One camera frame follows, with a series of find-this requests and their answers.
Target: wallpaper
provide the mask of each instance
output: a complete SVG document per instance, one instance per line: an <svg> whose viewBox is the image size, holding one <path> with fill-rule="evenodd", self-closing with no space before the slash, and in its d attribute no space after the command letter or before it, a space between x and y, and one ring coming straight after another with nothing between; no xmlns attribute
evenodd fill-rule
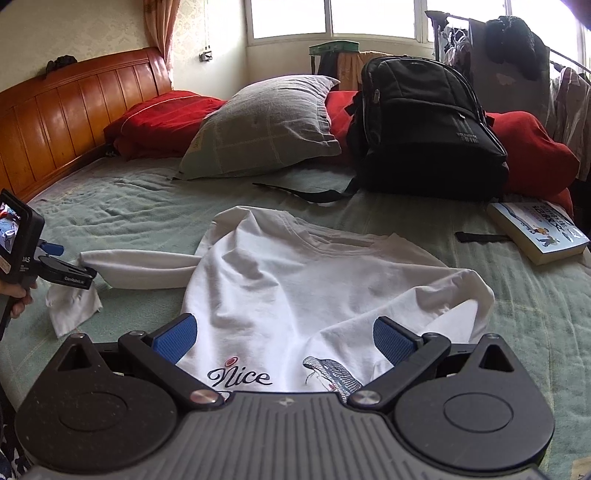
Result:
<svg viewBox="0 0 591 480"><path fill-rule="evenodd" d="M0 12L0 91L78 61L147 47L142 0L12 0Z"/></svg>
<svg viewBox="0 0 591 480"><path fill-rule="evenodd" d="M201 63L199 54L208 45L213 60ZM244 87L248 69L243 0L181 0L172 64L177 90L227 99Z"/></svg>
<svg viewBox="0 0 591 480"><path fill-rule="evenodd" d="M181 0L174 24L174 64L195 59L207 47L207 0Z"/></svg>

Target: wooden headboard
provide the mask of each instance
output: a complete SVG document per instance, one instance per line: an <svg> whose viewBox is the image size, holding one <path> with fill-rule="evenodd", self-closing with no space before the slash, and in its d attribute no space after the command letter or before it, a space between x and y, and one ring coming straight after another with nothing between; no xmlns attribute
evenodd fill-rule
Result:
<svg viewBox="0 0 591 480"><path fill-rule="evenodd" d="M0 92L0 188L29 201L103 156L103 129L171 90L156 48L75 63Z"/></svg>

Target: camera screen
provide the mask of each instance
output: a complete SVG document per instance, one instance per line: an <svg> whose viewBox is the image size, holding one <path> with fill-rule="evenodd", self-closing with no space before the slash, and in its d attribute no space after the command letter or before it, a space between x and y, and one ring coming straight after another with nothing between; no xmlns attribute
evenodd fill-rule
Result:
<svg viewBox="0 0 591 480"><path fill-rule="evenodd" d="M0 247L12 252L21 218L6 203L0 204Z"/></svg>

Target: book cover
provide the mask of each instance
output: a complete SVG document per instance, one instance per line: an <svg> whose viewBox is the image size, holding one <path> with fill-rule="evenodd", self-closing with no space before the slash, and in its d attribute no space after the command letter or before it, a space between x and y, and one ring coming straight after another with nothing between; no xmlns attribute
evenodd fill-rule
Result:
<svg viewBox="0 0 591 480"><path fill-rule="evenodd" d="M536 264L581 253L589 243L572 220L545 202L491 203L488 211Z"/></svg>

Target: gray pillow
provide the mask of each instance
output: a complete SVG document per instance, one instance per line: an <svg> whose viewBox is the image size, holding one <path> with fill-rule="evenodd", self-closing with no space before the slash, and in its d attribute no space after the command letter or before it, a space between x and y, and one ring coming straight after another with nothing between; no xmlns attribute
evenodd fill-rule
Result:
<svg viewBox="0 0 591 480"><path fill-rule="evenodd" d="M341 153L324 102L339 81L291 75L240 90L203 121L178 177L245 176Z"/></svg>

